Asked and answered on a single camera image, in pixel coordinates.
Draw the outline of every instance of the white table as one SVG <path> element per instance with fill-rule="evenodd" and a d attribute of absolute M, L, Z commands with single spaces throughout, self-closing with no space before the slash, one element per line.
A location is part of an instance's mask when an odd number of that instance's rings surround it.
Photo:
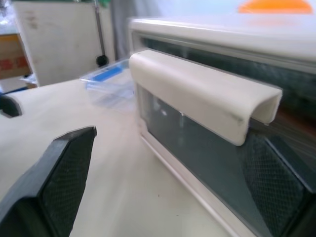
<path fill-rule="evenodd" d="M 91 103 L 73 80 L 12 94 L 23 107 L 0 117 L 0 199 L 49 143 L 97 127 L 72 237 L 228 237 L 138 136 L 134 113 Z"/>

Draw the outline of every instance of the oven door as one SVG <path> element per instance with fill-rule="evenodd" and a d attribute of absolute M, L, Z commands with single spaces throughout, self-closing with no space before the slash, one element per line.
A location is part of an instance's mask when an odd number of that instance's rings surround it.
<path fill-rule="evenodd" d="M 310 170 L 249 128 L 274 120 L 282 90 L 153 50 L 129 65 L 142 138 L 218 222 L 235 237 L 296 236 Z"/>

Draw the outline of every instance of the white handle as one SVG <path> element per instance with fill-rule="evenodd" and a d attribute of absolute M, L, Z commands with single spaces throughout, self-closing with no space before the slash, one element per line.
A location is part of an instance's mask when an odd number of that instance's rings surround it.
<path fill-rule="evenodd" d="M 282 97 L 275 86 L 152 50 L 133 54 L 129 66 L 140 86 L 237 146 L 250 117 L 272 122 Z"/>

